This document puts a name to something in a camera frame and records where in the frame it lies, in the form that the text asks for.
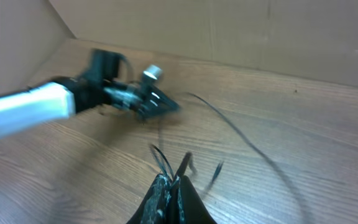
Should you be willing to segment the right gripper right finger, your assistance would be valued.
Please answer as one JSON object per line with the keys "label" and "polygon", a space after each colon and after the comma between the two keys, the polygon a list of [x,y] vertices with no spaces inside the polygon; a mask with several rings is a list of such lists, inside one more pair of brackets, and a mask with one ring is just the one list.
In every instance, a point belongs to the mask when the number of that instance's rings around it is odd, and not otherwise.
{"label": "right gripper right finger", "polygon": [[180,223],[217,224],[209,214],[188,176],[183,176],[178,189],[178,208]]}

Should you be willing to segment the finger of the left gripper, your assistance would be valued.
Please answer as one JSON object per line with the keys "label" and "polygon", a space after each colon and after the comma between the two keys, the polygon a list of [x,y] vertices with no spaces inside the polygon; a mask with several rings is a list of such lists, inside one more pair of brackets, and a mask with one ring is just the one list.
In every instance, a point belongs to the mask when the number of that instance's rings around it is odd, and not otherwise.
{"label": "finger of the left gripper", "polygon": [[158,116],[163,116],[180,109],[179,104],[169,98],[162,90],[153,86],[141,98],[137,109],[137,117],[140,120],[147,120]]}

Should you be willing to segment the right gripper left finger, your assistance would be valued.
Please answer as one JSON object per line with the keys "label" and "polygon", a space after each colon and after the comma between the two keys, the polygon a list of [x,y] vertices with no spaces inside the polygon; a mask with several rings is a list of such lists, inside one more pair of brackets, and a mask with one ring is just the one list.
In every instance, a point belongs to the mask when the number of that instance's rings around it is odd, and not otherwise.
{"label": "right gripper left finger", "polygon": [[170,200],[170,183],[163,174],[157,174],[135,214],[127,224],[164,224]]}

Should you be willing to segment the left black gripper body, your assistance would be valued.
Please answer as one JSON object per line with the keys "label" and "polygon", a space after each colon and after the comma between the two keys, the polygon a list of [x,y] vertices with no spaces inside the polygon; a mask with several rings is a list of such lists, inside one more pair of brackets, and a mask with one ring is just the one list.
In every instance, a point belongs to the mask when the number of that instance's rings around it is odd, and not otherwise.
{"label": "left black gripper body", "polygon": [[121,111],[133,111],[138,113],[144,104],[148,86],[146,84],[122,84],[104,87],[109,104]]}

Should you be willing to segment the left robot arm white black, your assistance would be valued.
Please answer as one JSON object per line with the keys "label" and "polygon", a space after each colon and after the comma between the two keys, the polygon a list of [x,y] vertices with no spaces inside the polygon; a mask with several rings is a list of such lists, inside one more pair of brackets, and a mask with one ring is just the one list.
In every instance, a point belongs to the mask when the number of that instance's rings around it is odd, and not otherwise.
{"label": "left robot arm white black", "polygon": [[76,77],[53,77],[33,88],[0,95],[0,139],[101,105],[133,111],[142,121],[179,110],[178,103],[156,86],[161,68],[150,65],[138,82],[124,83],[117,80],[121,63],[132,75],[123,54],[94,49],[88,67]]}

